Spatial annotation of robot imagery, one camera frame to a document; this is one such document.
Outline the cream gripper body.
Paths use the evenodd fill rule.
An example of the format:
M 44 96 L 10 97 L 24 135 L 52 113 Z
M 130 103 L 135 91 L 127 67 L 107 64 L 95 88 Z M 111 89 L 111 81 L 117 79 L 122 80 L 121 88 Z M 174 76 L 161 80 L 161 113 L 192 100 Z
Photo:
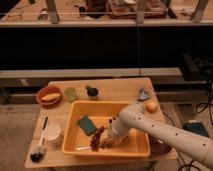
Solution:
M 108 130 L 105 129 L 100 136 L 100 144 L 99 147 L 102 149 L 112 148 L 117 146 L 123 141 L 123 138 L 112 138 L 109 136 Z

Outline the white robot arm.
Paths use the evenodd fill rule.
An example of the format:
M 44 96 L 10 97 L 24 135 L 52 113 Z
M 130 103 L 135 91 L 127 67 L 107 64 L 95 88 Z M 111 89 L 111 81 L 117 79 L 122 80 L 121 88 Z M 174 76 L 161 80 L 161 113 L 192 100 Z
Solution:
M 130 103 L 119 111 L 116 119 L 108 125 L 104 139 L 118 142 L 131 129 L 148 133 L 213 170 L 213 140 L 151 119 L 144 114 L 139 102 Z

